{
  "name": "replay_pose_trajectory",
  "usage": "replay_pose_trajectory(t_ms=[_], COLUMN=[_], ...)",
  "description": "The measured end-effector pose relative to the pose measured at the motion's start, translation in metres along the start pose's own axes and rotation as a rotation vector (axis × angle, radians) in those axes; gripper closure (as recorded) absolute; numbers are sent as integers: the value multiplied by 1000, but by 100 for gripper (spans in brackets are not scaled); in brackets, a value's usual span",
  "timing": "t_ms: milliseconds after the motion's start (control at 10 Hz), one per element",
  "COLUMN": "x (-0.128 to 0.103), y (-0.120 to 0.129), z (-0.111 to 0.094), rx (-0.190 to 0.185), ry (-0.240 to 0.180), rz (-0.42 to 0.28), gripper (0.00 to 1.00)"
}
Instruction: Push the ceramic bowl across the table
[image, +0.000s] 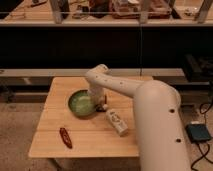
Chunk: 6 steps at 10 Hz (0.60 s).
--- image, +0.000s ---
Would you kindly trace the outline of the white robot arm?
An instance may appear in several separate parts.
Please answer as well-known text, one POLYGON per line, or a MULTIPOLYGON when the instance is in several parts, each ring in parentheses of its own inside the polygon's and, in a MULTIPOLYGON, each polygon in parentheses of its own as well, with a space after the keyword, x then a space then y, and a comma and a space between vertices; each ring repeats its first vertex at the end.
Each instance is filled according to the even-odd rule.
POLYGON ((89 95, 98 103, 107 88, 133 99, 141 171, 191 171, 178 91, 159 80, 114 77, 108 71, 100 64, 86 72, 89 95))

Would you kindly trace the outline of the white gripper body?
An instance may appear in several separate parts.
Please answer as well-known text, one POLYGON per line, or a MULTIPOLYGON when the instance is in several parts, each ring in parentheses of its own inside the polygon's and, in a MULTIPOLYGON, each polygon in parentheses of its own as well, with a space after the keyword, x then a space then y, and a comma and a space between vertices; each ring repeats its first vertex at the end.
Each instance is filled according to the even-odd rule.
POLYGON ((107 110, 107 97, 102 88, 90 87, 88 95, 90 96, 97 112, 105 112, 107 110))

